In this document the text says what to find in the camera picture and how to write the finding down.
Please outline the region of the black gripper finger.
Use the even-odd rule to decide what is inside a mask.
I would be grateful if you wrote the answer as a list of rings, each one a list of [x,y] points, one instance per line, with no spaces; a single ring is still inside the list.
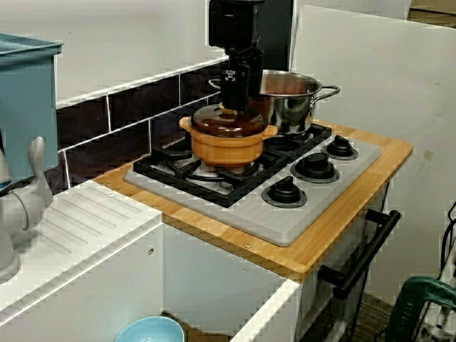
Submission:
[[[250,67],[238,64],[222,70],[222,105],[229,110],[245,110],[247,107]]]
[[[249,58],[249,97],[257,97],[261,90],[263,76],[263,53],[252,53]]]

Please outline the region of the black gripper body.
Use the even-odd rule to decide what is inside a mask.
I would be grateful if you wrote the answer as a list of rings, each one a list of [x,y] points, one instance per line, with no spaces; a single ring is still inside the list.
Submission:
[[[262,66],[258,12],[263,1],[210,1],[208,41],[222,48],[231,64]]]

